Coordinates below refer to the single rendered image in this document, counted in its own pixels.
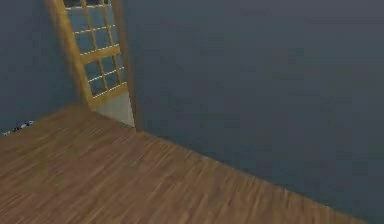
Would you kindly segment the yellow wooden framed window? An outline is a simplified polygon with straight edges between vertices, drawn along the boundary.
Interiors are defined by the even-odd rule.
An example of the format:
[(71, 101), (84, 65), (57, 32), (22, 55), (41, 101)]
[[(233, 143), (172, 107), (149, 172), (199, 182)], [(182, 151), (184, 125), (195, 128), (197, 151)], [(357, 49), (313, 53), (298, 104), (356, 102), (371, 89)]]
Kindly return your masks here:
[(116, 0), (45, 0), (81, 102), (94, 109), (129, 89)]

